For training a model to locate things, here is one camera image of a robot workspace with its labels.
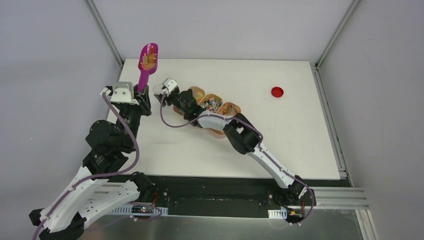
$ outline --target white table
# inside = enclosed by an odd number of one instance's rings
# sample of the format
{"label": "white table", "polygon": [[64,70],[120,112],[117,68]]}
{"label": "white table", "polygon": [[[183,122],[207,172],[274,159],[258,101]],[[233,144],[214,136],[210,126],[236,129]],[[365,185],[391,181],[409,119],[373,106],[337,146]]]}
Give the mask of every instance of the white table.
{"label": "white table", "polygon": [[[138,83],[138,59],[125,61],[119,81]],[[142,116],[137,142],[140,160],[133,171],[149,175],[270,178],[255,160],[236,152],[227,138],[207,129],[169,128],[159,116],[153,85],[171,77],[180,91],[191,86],[232,102],[264,135],[264,143],[279,161],[304,179],[340,179],[317,88],[307,61],[159,59],[149,78],[152,114]],[[271,89],[283,88],[275,98]],[[170,106],[163,110],[172,125],[186,121]],[[108,121],[115,122],[112,112]],[[129,155],[129,166],[135,153]]]}

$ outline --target purple cable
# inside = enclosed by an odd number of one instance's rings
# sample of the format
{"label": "purple cable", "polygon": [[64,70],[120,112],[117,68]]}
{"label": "purple cable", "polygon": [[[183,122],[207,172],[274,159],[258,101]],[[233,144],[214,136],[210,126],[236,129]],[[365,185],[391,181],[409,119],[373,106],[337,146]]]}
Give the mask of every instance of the purple cable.
{"label": "purple cable", "polygon": [[[134,166],[136,166],[136,164],[139,161],[139,157],[140,157],[140,148],[139,145],[137,144],[137,139],[134,136],[133,132],[131,131],[130,127],[128,126],[128,124],[125,122],[125,120],[119,115],[118,111],[114,108],[114,106],[111,104],[111,102],[108,100],[108,97],[106,96],[106,93],[104,92],[102,95],[104,102],[107,104],[107,106],[109,107],[109,109],[113,112],[113,114],[115,114],[115,116],[118,118],[119,122],[122,124],[122,126],[125,128],[126,132],[128,133],[129,137],[132,140],[132,143],[134,144],[134,148],[135,148],[135,160],[134,162],[127,168],[125,168],[124,170],[121,171],[117,171],[117,172],[111,172],[111,173],[100,173],[100,174],[95,174],[95,175],[91,175],[91,176],[86,176],[84,178],[81,178],[79,181],[77,181],[74,185],[72,185],[72,188],[75,189],[78,185],[80,185],[81,183],[83,183],[84,181],[88,180],[88,179],[96,179],[96,178],[104,178],[104,177],[112,177],[112,176],[116,176],[116,175],[121,175],[124,174],[126,172],[128,172],[129,170],[131,170],[132,168],[134,168]],[[61,202],[71,193],[72,191],[68,190],[66,191],[57,201],[56,203],[51,207],[50,211],[47,212],[46,217],[50,217],[50,215],[53,213],[53,211],[59,206],[59,204],[61,204]],[[44,223],[47,220],[44,219],[37,227],[37,229],[34,232],[34,235],[32,236],[32,240],[36,240],[37,239],[37,234],[39,233],[39,231],[41,230],[41,228],[43,227]]]}
{"label": "purple cable", "polygon": [[[160,119],[162,119],[162,122],[166,125],[166,126],[168,126],[168,127],[170,127],[170,128],[174,128],[174,129],[177,129],[177,128],[182,128],[182,127],[185,127],[185,126],[187,126],[187,125],[189,125],[189,124],[191,124],[191,123],[193,123],[194,121],[197,121],[197,120],[199,120],[199,119],[201,119],[201,118],[204,118],[204,117],[213,117],[213,118],[218,118],[218,119],[222,119],[222,120],[236,120],[237,122],[239,122],[239,123],[241,123],[241,124],[243,124],[245,127],[248,127],[249,129],[251,129],[252,131],[254,131],[255,133],[257,133],[259,136],[260,136],[260,140],[259,140],[259,143],[258,143],[258,146],[259,146],[259,149],[260,150],[262,150],[263,148],[261,147],[261,143],[262,143],[262,141],[264,140],[264,135],[262,135],[262,133],[259,131],[259,130],[257,130],[256,128],[254,128],[252,125],[250,125],[250,124],[248,124],[248,123],[246,123],[246,122],[244,122],[244,121],[242,121],[242,120],[240,120],[240,119],[238,119],[237,117],[234,117],[234,116],[232,116],[232,117],[223,117],[223,116],[219,116],[219,115],[213,115],[213,114],[211,114],[211,115],[201,115],[201,116],[198,116],[198,117],[196,117],[195,119],[193,119],[193,120],[191,120],[191,121],[189,121],[189,122],[186,122],[186,123],[184,123],[184,124],[182,124],[182,125],[178,125],[178,126],[174,126],[174,125],[170,125],[170,124],[168,124],[166,121],[165,121],[165,119],[164,119],[164,115],[163,115],[163,113],[162,113],[162,109],[163,109],[163,104],[164,104],[164,100],[165,100],[165,96],[166,96],[166,94],[165,93],[163,93],[163,96],[162,96],[162,99],[161,99],[161,101],[160,101],[160,110],[159,110],[159,113],[160,113]],[[269,160],[271,160],[271,162],[275,165],[275,166],[277,166],[277,168],[279,168],[279,169],[281,169],[281,166],[277,163],[277,162],[275,162],[274,160],[273,160],[273,158],[269,155],[269,154],[267,154],[267,152],[266,151],[263,151],[263,153],[265,154],[265,156],[269,159]],[[314,200],[314,198],[315,198],[315,196],[314,196],[314,192],[312,192],[312,190],[311,190],[311,188],[309,188],[309,186],[308,185],[306,185],[303,181],[301,181],[301,180],[299,180],[299,179],[297,179],[297,178],[295,178],[294,176],[292,176],[291,174],[289,174],[287,171],[285,171],[285,170],[281,170],[284,174],[286,174],[287,176],[289,176],[290,178],[292,178],[293,180],[295,180],[296,182],[298,182],[298,183],[300,183],[301,185],[303,185],[309,192],[310,192],[310,196],[312,197],[312,204],[311,204],[311,206],[310,206],[310,210],[309,210],[309,212],[306,214],[306,216],[299,222],[299,223],[302,223],[303,221],[305,221],[306,220],[306,218],[308,218],[309,217],[309,215],[311,214],[311,212],[312,212],[312,209],[314,209],[314,204],[315,204],[315,200]]]}

